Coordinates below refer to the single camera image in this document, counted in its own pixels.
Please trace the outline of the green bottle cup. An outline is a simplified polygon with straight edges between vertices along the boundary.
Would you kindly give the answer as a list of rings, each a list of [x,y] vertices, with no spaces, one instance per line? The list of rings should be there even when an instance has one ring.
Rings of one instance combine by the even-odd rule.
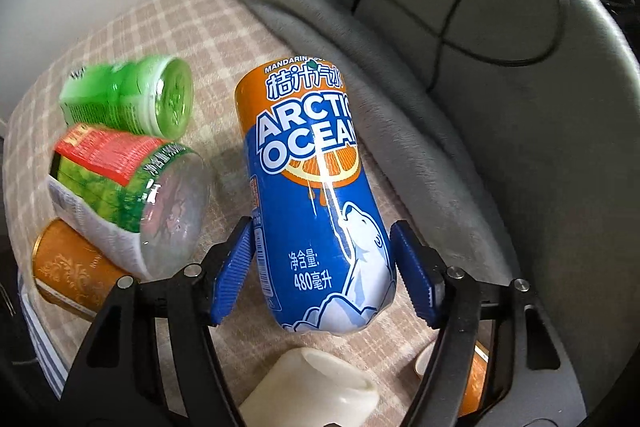
[[[85,65],[68,75],[58,104],[66,124],[102,124],[178,140],[193,107],[191,67],[180,57]]]

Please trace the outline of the grey sofa backrest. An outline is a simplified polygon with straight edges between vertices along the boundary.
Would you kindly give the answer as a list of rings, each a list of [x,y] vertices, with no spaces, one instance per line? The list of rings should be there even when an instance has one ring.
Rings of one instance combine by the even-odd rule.
[[[599,0],[337,0],[457,128],[588,411],[639,343],[639,64]]]

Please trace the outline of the watermelon label clear cup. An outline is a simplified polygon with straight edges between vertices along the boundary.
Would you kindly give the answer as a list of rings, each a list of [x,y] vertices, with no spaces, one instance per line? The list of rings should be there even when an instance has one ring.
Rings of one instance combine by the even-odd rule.
[[[183,144],[74,124],[52,150],[56,215],[142,281],[172,277],[200,239],[210,174]]]

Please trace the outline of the blue orange Arctic Ocean cup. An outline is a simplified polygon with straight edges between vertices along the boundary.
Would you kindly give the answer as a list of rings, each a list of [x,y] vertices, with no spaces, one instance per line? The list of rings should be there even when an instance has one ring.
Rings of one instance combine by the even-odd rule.
[[[319,57],[278,58],[234,99],[268,308],[292,333],[365,329],[393,302],[397,275],[343,75]]]

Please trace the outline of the small orange paper cup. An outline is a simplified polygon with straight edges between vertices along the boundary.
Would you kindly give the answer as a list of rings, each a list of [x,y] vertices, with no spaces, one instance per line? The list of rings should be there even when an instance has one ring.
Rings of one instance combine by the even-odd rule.
[[[434,347],[435,343],[432,341],[419,353],[416,361],[414,361],[414,373],[419,378],[424,377]],[[474,413],[480,408],[480,398],[484,389],[488,361],[488,350],[476,340],[470,375],[466,382],[465,392],[458,412],[459,417]]]

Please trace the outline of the large orange patterned cup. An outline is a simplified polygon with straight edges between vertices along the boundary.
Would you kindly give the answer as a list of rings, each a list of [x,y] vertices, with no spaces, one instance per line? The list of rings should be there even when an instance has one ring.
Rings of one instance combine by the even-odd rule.
[[[32,276],[42,298],[88,321],[125,275],[61,219],[52,220],[32,248]]]

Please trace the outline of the white paper cup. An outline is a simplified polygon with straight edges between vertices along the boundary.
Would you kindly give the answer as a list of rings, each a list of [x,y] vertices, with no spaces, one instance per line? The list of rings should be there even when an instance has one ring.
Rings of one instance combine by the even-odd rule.
[[[305,347],[281,355],[239,411],[247,426],[361,426],[379,399],[367,373]]]

